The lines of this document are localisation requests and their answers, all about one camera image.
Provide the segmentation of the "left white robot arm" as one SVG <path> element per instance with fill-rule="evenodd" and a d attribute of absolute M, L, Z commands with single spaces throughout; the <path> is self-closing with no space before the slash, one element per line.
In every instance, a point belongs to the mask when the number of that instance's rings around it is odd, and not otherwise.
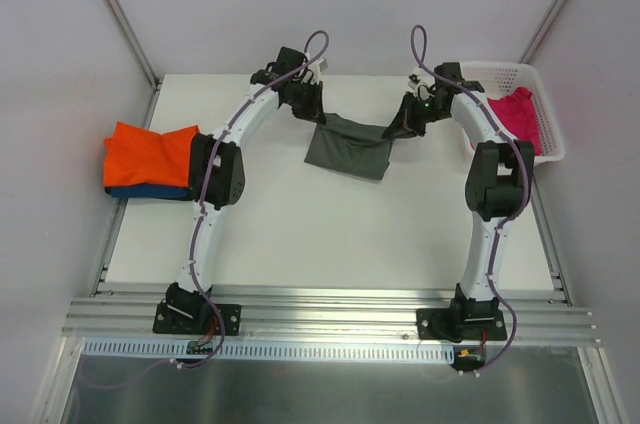
<path fill-rule="evenodd" d="M 229 207 L 245 189 L 242 148 L 282 105 L 303 120 L 322 122 L 326 66 L 321 54 L 283 47 L 275 61 L 250 78 L 242 103 L 213 133 L 191 142 L 189 179 L 194 225 L 188 258 L 166 291 L 154 322 L 158 334 L 204 334 L 224 322 L 212 307 L 212 263 Z"/>

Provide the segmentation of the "dark grey t shirt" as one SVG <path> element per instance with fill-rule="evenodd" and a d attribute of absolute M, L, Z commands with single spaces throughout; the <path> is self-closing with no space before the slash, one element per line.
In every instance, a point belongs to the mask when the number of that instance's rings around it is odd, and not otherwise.
<path fill-rule="evenodd" d="M 393 141 L 382 137 L 384 127 L 326 115 L 317 124 L 304 162 L 370 181 L 381 181 L 389 166 Z"/>

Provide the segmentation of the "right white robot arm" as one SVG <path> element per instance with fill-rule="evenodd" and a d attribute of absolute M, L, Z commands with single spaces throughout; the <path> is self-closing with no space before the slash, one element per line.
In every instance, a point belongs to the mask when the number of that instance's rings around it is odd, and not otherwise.
<path fill-rule="evenodd" d="M 504 308 L 498 281 L 511 227 L 530 200 L 535 148 L 519 140 L 491 109 L 484 88 L 462 75 L 457 62 L 431 71 L 428 84 L 416 73 L 385 139 L 422 137 L 426 127 L 453 119 L 474 145 L 465 183 L 465 201 L 472 215 L 472 237 L 461 281 L 450 304 L 425 311 L 418 327 L 428 335 L 453 343 L 464 340 L 506 340 Z"/>

